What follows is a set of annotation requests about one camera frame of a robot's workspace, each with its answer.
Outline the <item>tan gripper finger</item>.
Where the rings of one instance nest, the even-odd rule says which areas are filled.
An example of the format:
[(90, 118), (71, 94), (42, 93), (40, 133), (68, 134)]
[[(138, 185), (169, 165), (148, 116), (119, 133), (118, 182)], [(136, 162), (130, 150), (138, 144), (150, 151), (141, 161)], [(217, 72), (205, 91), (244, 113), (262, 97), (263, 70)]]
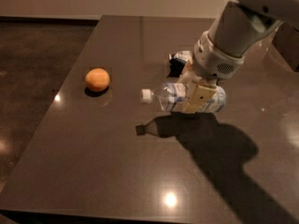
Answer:
[(201, 112), (204, 104), (210, 100), (216, 93), (215, 85), (208, 83), (191, 81), (187, 84), (186, 99), (182, 105), (182, 111), (185, 113)]
[(201, 77), (195, 74), (193, 62), (187, 61), (178, 78), (178, 83), (188, 84), (191, 81), (199, 81), (200, 79)]

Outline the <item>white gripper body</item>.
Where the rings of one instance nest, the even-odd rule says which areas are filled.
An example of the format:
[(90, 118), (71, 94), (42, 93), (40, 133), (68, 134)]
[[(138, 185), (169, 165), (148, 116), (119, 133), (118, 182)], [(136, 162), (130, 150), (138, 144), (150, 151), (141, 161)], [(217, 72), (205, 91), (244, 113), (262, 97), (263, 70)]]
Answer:
[(244, 63), (243, 57), (237, 58), (216, 48), (208, 31), (195, 43), (192, 58), (197, 76), (217, 80), (231, 78)]

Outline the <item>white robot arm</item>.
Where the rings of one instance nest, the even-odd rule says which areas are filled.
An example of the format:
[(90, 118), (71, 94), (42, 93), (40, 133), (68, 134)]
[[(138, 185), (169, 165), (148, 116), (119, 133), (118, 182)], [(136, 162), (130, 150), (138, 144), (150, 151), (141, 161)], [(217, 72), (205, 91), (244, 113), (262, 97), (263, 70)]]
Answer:
[(282, 23), (299, 25), (299, 0), (233, 0), (194, 45), (178, 81), (186, 86), (182, 113), (208, 112), (217, 83), (231, 78), (247, 51)]

